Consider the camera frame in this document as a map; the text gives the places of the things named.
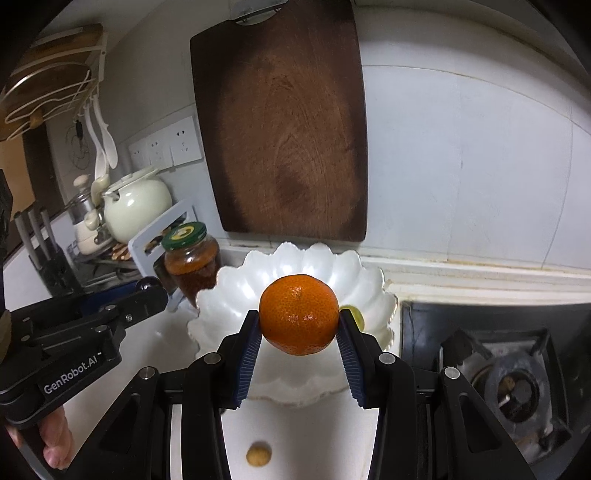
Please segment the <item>finger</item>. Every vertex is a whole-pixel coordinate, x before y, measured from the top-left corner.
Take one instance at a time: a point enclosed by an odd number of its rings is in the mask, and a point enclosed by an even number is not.
[[[64,407],[52,411],[39,422],[39,435],[48,447],[57,446],[66,424]]]
[[[72,446],[72,434],[68,428],[62,430],[62,435],[53,447],[46,446],[43,449],[43,458],[52,468],[59,468],[66,460]]]
[[[60,470],[63,470],[64,468],[68,468],[70,466],[70,464],[72,463],[72,459],[74,458],[74,436],[72,435],[72,432],[70,431],[70,429],[67,429],[67,432],[70,437],[70,450],[68,451],[68,455],[66,456],[66,459],[64,461],[62,461],[62,463],[58,467]]]
[[[18,433],[18,430],[10,425],[6,425],[6,430],[8,431],[10,438],[12,438],[14,445],[16,445],[17,448],[20,448],[22,445],[22,436]]]

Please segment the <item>green fruit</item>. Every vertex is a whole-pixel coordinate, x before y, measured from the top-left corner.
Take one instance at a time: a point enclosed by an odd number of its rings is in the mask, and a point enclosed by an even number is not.
[[[361,312],[359,311],[359,309],[357,307],[353,307],[352,305],[343,305],[339,310],[345,310],[345,309],[351,310],[351,315],[353,315],[353,320],[355,320],[355,323],[357,324],[357,328],[359,329],[360,332],[363,332],[363,329],[365,328],[365,321],[364,321],[363,315],[361,315]]]

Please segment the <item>honey jar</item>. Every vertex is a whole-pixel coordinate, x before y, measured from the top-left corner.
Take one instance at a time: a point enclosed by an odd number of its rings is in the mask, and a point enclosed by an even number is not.
[[[195,306],[197,292],[213,288],[220,269],[219,244],[201,222],[184,223],[162,240],[164,266]]]

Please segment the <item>small round snack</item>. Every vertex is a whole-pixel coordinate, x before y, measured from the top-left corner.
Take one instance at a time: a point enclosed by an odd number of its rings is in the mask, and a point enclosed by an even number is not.
[[[271,461],[271,447],[262,442],[253,443],[246,453],[246,461],[251,466],[265,466]]]

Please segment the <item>dark wooden board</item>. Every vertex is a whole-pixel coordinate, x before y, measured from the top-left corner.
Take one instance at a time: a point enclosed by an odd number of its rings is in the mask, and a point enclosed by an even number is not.
[[[289,0],[272,18],[191,39],[197,114],[229,232],[361,241],[367,130],[349,0]]]

